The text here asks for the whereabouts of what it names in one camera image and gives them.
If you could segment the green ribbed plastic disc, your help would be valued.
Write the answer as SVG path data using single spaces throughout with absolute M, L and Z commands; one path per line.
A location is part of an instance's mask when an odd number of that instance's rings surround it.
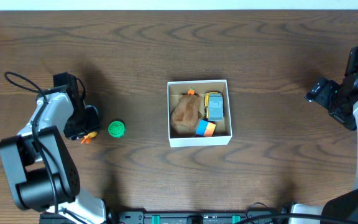
M 108 126 L 108 133 L 114 138 L 121 138 L 125 135 L 126 127 L 122 121 L 115 120 Z

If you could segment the colourful puzzle cube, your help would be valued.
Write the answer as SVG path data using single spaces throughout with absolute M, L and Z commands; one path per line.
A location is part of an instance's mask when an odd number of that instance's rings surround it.
M 212 137 L 215 129 L 216 124 L 202 119 L 198 123 L 195 134 L 202 137 Z

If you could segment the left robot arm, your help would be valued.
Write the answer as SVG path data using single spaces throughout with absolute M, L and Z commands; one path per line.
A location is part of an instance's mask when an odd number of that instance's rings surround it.
M 31 90 L 37 94 L 31 119 L 0 142 L 15 205 L 40 212 L 40 223 L 108 223 L 105 202 L 81 188 L 64 143 L 65 138 L 89 142 L 99 132 L 98 110 L 85 104 L 84 84 L 65 72 L 53 76 L 53 88 Z

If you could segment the yellow rubber duck blue cap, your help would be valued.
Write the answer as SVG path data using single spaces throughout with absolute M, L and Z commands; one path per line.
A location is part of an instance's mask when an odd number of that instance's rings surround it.
M 86 112 L 89 115 L 89 120 L 87 123 L 86 134 L 83 136 L 81 144 L 89 144 L 91 139 L 96 137 L 100 129 L 99 113 L 95 106 L 87 105 Z

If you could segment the brown plush bear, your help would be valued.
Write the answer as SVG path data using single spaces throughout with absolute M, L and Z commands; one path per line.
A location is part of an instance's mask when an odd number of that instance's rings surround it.
M 200 109 L 200 97 L 193 88 L 182 95 L 171 114 L 171 124 L 174 127 L 183 127 L 189 130 L 195 129 L 202 115 Z

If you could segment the yellow grey toy dump truck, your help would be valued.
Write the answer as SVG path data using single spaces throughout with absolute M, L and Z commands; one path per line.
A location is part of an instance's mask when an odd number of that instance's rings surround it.
M 204 96 L 205 116 L 210 121 L 224 118 L 223 95 L 220 92 L 207 92 Z

